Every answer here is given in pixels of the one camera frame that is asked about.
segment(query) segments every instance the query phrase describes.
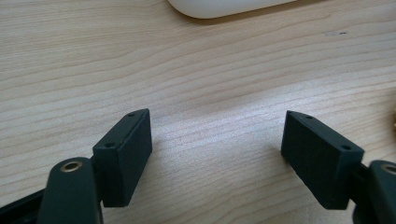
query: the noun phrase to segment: black plastic part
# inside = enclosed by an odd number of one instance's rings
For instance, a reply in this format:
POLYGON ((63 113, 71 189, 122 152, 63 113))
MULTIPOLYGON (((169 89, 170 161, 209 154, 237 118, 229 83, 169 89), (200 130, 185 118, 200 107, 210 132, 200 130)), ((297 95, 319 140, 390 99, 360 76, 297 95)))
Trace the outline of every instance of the black plastic part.
POLYGON ((326 209, 346 209, 364 150, 312 116, 288 111, 282 155, 326 209))
POLYGON ((396 224, 396 164, 373 161, 367 182, 379 223, 396 224))
POLYGON ((72 158, 51 169, 37 223, 103 223, 89 159, 72 158))
POLYGON ((149 110, 122 118, 93 147, 93 163, 101 176, 105 207, 129 204, 152 150, 149 110))
POLYGON ((36 223, 43 194, 42 189, 0 208, 0 223, 36 223))

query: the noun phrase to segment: white plastic object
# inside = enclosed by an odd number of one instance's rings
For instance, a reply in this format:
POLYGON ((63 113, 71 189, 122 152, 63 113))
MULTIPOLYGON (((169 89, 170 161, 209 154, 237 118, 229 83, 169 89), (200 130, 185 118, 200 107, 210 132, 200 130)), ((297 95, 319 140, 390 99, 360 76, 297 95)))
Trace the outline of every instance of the white plastic object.
POLYGON ((181 13, 199 19, 211 19, 272 7, 296 0, 169 0, 181 13))

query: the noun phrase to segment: white rounded edge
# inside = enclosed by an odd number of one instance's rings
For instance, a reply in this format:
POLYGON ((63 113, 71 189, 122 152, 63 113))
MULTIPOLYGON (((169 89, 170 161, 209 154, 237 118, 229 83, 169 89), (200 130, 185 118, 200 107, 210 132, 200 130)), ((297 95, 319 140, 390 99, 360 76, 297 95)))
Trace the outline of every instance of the white rounded edge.
POLYGON ((197 19, 213 19, 272 7, 296 0, 168 0, 179 12, 197 19))

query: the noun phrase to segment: wood grain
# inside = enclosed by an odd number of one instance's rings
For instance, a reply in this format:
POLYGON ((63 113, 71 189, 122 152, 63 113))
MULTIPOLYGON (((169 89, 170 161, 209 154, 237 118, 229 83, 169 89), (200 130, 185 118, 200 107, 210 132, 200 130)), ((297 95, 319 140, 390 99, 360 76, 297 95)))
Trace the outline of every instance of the wood grain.
POLYGON ((351 223, 283 161, 286 110, 396 161, 396 1, 200 21, 160 0, 0 1, 0 205, 149 108, 154 149, 106 223, 351 223))

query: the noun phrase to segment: wooden table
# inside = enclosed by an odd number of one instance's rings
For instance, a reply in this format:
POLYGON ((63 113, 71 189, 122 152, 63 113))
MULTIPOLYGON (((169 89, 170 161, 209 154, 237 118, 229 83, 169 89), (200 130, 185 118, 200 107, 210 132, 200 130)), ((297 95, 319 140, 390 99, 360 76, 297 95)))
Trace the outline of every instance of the wooden table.
POLYGON ((351 223, 280 156, 287 110, 396 161, 396 1, 301 0, 214 20, 164 0, 0 2, 0 205, 149 108, 153 153, 106 223, 351 223))

